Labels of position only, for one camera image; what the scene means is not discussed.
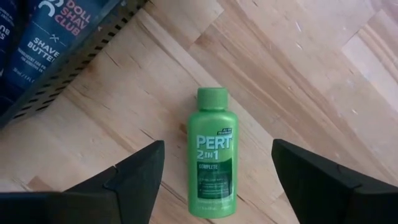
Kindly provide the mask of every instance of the blue packaging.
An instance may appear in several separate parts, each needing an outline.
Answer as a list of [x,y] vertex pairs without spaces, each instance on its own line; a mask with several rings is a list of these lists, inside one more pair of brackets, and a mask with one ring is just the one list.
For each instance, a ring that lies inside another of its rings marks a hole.
[[[8,50],[12,41],[17,16],[17,1],[0,1],[0,78],[4,73],[4,66],[8,60]],[[5,88],[0,82],[0,114],[12,105],[12,100],[4,95]]]
[[109,0],[48,0],[28,4],[29,23],[4,72],[20,95],[64,53]]
[[12,40],[12,32],[15,28],[15,16],[17,15],[17,1],[0,1],[0,77],[3,74],[7,60],[7,51]]

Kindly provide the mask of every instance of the bottle label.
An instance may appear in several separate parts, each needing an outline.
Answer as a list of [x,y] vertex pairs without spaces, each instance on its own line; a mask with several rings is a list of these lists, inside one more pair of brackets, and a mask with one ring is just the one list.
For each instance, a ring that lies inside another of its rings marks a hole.
[[216,136],[197,135],[198,198],[226,198],[233,193],[232,128]]

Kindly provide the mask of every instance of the shampoo bottle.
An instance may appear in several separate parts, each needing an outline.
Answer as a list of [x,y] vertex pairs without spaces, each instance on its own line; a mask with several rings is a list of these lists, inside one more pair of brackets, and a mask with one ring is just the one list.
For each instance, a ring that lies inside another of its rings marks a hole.
[[238,118],[225,88],[199,88],[199,112],[188,124],[188,207],[200,218],[236,211]]

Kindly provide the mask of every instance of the wood grain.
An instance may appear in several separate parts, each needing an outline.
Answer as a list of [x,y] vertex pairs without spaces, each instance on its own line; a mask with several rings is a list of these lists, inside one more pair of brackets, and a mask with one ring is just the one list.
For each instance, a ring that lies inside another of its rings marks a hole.
[[[283,138],[398,185],[398,1],[153,0],[42,114],[0,134],[0,190],[65,190],[166,142],[151,223],[297,223]],[[200,86],[239,116],[238,211],[187,210],[186,122]]]

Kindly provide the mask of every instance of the bottle cap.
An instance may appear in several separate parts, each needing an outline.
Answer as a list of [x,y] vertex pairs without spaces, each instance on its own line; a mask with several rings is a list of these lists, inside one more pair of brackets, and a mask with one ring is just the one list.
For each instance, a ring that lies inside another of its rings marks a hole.
[[199,110],[226,110],[228,109],[228,90],[226,88],[199,88]]

